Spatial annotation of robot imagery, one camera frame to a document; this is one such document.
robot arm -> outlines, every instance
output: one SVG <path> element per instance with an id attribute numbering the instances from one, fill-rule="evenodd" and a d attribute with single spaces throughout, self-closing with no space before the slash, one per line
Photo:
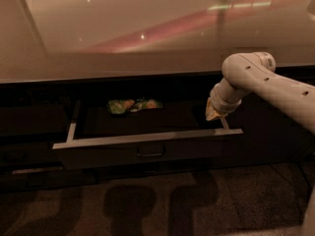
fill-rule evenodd
<path id="1" fill-rule="evenodd" d="M 315 87 L 275 74 L 276 62 L 265 52 L 233 54 L 222 64 L 224 78 L 211 90 L 207 120 L 233 112 L 254 92 L 315 135 Z"/>

